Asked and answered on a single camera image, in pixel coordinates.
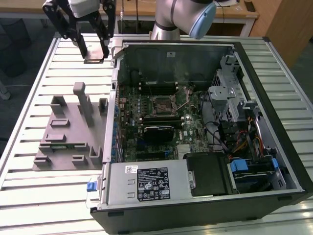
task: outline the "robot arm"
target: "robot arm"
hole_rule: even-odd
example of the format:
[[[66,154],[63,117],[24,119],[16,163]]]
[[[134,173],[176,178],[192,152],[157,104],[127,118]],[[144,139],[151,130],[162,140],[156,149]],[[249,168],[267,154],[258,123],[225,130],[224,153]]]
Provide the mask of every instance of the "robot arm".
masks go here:
[[[98,11],[100,2],[108,15],[108,27]],[[65,19],[61,10],[67,15]],[[88,50],[78,22],[89,22],[97,33],[103,58],[109,55],[108,44],[114,34],[116,0],[46,0],[43,10],[64,39],[79,47],[85,58]],[[212,25],[216,13],[213,0],[157,0],[156,22],[151,39],[179,40],[181,29],[190,37],[202,38]]]
[[[180,29],[192,38],[201,39],[211,27],[215,14],[213,0],[157,0],[151,39],[179,40]]]
[[[108,15],[108,28],[103,24],[98,11],[99,0],[47,0],[43,4],[43,10],[61,36],[64,39],[71,38],[79,47],[83,58],[86,57],[88,50],[78,22],[89,22],[100,39],[103,58],[107,58],[108,44],[114,34],[115,2],[114,0],[101,0],[103,10]],[[60,8],[68,15],[68,21]]]

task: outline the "power supply label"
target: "power supply label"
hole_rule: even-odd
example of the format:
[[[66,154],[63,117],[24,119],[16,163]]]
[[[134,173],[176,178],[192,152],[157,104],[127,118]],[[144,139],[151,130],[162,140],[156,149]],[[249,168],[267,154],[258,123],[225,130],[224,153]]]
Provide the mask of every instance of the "power supply label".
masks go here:
[[[167,167],[137,170],[139,202],[170,199]]]

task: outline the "slotted metal table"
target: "slotted metal table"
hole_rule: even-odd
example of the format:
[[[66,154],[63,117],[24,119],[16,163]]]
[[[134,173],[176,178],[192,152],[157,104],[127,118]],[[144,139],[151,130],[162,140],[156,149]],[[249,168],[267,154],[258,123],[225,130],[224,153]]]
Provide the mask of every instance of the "slotted metal table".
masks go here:
[[[116,35],[114,38],[149,39],[148,35]],[[262,38],[206,37],[203,40],[240,41],[252,62],[307,172],[313,177],[313,106],[273,45]],[[87,46],[98,44],[86,34]],[[106,234],[89,214],[86,183],[101,174],[91,171],[32,171],[49,120],[53,95],[78,102],[72,85],[85,82],[91,101],[108,97],[111,58],[103,64],[83,64],[80,51],[69,40],[53,39],[17,124],[0,160],[1,234]],[[246,82],[247,90],[253,97]],[[90,195],[96,204],[97,192]],[[286,206],[263,219],[140,233],[154,234],[312,234],[313,201]]]

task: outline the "motherboard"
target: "motherboard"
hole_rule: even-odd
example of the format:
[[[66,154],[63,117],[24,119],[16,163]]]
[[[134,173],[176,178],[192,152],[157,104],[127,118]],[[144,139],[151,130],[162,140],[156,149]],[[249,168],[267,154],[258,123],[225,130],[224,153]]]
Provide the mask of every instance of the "motherboard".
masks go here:
[[[120,86],[123,161],[182,159],[209,151],[200,96],[192,84]]]

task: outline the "blue latch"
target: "blue latch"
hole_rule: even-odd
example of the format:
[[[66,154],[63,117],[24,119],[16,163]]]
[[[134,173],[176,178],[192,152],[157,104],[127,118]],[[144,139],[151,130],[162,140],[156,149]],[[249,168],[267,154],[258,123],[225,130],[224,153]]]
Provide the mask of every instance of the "blue latch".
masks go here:
[[[277,162],[276,158],[272,158],[272,163],[273,163],[273,166],[274,166],[275,170],[279,168],[279,165],[278,165],[278,162]]]
[[[96,192],[97,191],[97,182],[88,182],[87,183],[87,192]]]
[[[236,159],[230,163],[230,168],[232,172],[248,170],[248,166],[244,159]]]

